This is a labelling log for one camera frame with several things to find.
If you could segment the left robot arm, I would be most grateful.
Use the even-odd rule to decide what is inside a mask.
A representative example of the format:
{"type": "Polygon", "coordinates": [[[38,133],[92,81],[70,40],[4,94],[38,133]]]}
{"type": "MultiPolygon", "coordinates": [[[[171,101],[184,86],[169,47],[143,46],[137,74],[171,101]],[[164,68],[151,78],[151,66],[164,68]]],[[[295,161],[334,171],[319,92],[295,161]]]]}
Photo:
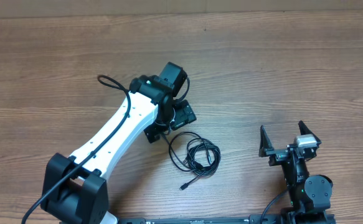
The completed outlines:
{"type": "Polygon", "coordinates": [[[119,223],[108,210],[107,181],[141,133],[155,142],[196,120],[188,101],[177,95],[185,83],[187,73],[171,62],[159,75],[133,79],[129,88],[115,82],[125,100],[87,143],[68,157],[56,153],[50,159],[38,206],[61,223],[119,223]]]}

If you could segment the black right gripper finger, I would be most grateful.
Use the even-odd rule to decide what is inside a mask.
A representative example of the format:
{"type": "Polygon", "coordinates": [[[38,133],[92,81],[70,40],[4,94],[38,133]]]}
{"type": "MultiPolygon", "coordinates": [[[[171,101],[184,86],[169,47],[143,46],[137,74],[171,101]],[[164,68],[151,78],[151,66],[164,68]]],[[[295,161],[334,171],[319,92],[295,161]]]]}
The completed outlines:
{"type": "Polygon", "coordinates": [[[307,134],[311,134],[315,140],[316,140],[316,144],[320,145],[321,144],[321,140],[320,138],[318,138],[308,127],[307,125],[305,125],[305,123],[301,120],[298,122],[298,126],[299,126],[299,131],[301,135],[307,135],[307,134]]]}
{"type": "Polygon", "coordinates": [[[259,148],[259,156],[260,157],[268,157],[270,152],[274,150],[274,147],[269,140],[269,137],[265,131],[264,125],[260,126],[260,148],[259,148]]]}

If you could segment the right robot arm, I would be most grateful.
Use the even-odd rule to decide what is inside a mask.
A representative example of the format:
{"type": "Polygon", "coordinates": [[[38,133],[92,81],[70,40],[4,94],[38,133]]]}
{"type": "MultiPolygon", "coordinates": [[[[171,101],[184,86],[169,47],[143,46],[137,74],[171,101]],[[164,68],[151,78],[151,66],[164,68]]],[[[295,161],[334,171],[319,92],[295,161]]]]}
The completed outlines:
{"type": "Polygon", "coordinates": [[[317,156],[321,144],[303,121],[298,123],[300,135],[284,149],[275,149],[265,131],[260,127],[260,157],[268,157],[270,166],[281,166],[286,189],[279,193],[260,215],[259,223],[335,223],[331,208],[333,182],[325,175],[310,175],[306,163],[317,156]],[[291,206],[279,214],[269,215],[271,206],[282,196],[290,196],[291,206]]]}

